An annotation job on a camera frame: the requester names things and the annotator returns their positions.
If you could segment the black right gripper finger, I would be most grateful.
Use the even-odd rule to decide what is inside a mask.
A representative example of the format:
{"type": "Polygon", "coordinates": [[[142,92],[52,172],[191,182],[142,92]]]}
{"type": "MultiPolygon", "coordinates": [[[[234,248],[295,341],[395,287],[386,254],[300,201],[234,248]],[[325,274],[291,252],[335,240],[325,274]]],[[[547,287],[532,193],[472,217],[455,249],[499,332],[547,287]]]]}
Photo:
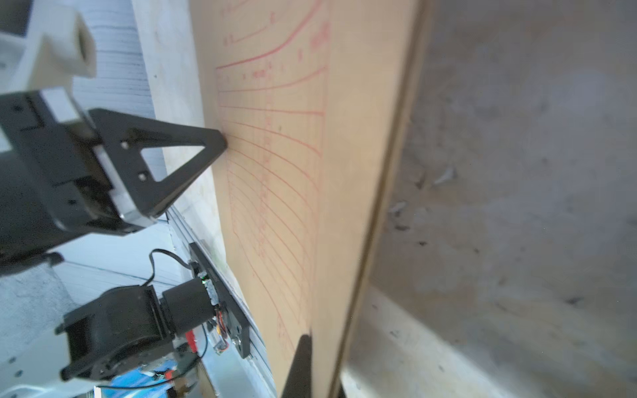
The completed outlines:
{"type": "Polygon", "coordinates": [[[281,398],[310,398],[312,396],[312,337],[300,337],[281,398]]]}

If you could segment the brown kraft file bag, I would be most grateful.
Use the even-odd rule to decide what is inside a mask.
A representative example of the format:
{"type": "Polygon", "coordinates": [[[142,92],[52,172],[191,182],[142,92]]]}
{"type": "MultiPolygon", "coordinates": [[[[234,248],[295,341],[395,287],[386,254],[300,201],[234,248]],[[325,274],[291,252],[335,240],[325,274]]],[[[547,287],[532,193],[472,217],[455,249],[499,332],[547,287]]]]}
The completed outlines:
{"type": "Polygon", "coordinates": [[[193,1],[227,263],[275,387],[331,397],[421,69],[428,1],[193,1]]]}

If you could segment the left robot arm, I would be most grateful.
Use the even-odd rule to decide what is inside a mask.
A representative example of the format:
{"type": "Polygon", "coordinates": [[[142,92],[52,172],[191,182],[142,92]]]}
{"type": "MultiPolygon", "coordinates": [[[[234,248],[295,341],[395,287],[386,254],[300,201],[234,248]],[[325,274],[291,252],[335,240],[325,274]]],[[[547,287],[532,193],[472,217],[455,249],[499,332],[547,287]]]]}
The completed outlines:
{"type": "MultiPolygon", "coordinates": [[[[1,273],[56,265],[56,248],[89,234],[129,235],[156,220],[227,149],[223,134],[107,109],[82,112],[61,88],[4,94],[1,273]]],[[[57,328],[63,381],[109,381],[172,351],[214,315],[187,282],[159,298],[150,281],[113,288],[57,328]]]]}

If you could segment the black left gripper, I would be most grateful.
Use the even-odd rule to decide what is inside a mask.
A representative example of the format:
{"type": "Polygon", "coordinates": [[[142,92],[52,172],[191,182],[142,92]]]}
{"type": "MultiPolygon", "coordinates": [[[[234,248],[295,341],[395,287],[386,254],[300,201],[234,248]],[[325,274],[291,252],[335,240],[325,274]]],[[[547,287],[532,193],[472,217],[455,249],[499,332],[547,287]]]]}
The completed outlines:
{"type": "Polygon", "coordinates": [[[41,91],[1,96],[1,257],[154,225],[227,149],[221,132],[109,109],[56,119],[41,91]]]}

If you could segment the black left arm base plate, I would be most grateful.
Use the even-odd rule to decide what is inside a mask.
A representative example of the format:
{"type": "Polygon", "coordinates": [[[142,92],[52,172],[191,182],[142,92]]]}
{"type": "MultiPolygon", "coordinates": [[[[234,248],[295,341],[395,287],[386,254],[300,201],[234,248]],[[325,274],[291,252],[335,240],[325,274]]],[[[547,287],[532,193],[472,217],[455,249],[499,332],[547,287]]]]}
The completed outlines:
{"type": "Polygon", "coordinates": [[[197,243],[190,243],[191,259],[207,276],[213,294],[212,303],[217,305],[217,312],[221,315],[217,318],[217,325],[224,331],[225,340],[230,340],[235,346],[241,359],[250,357],[250,321],[232,290],[217,272],[214,264],[209,260],[203,249],[197,243]]]}

